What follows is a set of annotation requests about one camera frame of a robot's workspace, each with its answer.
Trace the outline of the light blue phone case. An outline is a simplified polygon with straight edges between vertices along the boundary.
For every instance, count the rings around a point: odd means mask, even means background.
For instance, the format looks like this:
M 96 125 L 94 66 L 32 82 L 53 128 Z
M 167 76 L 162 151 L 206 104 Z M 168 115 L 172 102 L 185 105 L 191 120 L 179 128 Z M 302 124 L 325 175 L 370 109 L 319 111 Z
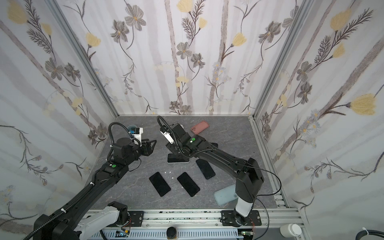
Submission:
M 180 154 L 168 154 L 167 156 L 167 163 L 168 164 L 181 164 L 181 163 L 189 163 L 190 159 L 185 158 L 184 156 Z

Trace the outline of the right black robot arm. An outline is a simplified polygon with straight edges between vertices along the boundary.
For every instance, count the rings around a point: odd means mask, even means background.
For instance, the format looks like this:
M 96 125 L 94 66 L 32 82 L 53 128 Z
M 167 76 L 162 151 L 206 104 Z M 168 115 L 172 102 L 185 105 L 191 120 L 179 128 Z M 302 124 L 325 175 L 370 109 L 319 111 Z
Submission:
M 232 215 L 222 222 L 233 227 L 245 226 L 251 220 L 250 214 L 255 200 L 264 196 L 259 193 L 265 181 L 262 172 L 271 171 L 261 169 L 253 158 L 245 160 L 232 156 L 199 135 L 190 136 L 180 124 L 172 127 L 161 116 L 157 116 L 157 122 L 162 135 L 168 141 L 166 147 L 173 154 L 205 160 L 236 179 L 237 204 Z

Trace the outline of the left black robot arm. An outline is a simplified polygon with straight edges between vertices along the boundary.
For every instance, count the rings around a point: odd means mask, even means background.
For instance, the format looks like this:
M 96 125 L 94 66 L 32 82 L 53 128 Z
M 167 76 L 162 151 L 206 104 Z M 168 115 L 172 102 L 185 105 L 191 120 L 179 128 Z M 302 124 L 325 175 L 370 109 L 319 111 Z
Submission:
M 115 125 L 131 134 L 121 123 L 113 122 L 109 125 L 111 145 L 106 162 L 95 172 L 90 183 L 61 209 L 50 216 L 41 215 L 35 221 L 33 231 L 25 237 L 26 240 L 79 240 L 85 231 L 77 230 L 76 227 L 88 210 L 129 172 L 130 164 L 153 153 L 157 140 L 139 141 L 128 137 L 115 141 L 112 134 Z

